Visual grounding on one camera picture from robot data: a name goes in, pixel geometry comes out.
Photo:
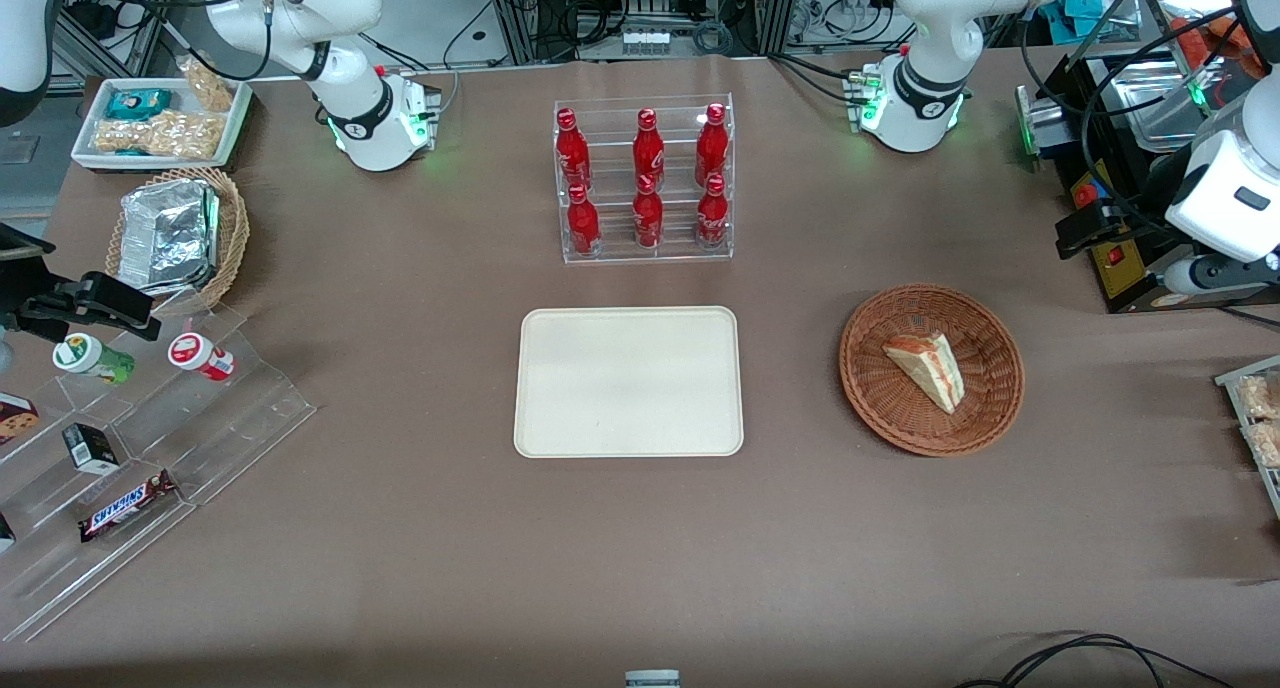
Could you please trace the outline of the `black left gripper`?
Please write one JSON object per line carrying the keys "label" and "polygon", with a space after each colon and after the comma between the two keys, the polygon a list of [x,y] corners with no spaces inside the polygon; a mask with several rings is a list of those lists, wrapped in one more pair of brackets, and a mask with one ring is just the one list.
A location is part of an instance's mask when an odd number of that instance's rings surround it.
{"label": "black left gripper", "polygon": [[1169,152],[1158,155],[1149,169],[1137,196],[1137,206],[1156,224],[1158,231],[1146,223],[1129,226],[1130,211],[1116,205],[1114,199],[1096,199],[1094,217],[1062,217],[1056,223],[1056,251],[1059,260],[1071,260],[1085,249],[1093,249],[1102,243],[1135,240],[1143,260],[1161,260],[1170,251],[1197,254],[1194,240],[1172,228],[1165,217],[1178,191],[1184,182],[1189,152]]}

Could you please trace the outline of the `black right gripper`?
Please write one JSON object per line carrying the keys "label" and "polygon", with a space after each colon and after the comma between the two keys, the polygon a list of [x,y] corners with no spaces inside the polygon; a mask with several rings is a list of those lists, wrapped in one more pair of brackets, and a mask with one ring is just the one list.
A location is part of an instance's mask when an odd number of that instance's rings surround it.
{"label": "black right gripper", "polygon": [[155,301],[145,292],[106,272],[84,272],[79,306],[45,263],[54,243],[1,223],[1,325],[8,332],[67,334],[69,325],[109,325],[156,341],[161,322],[152,315]]}

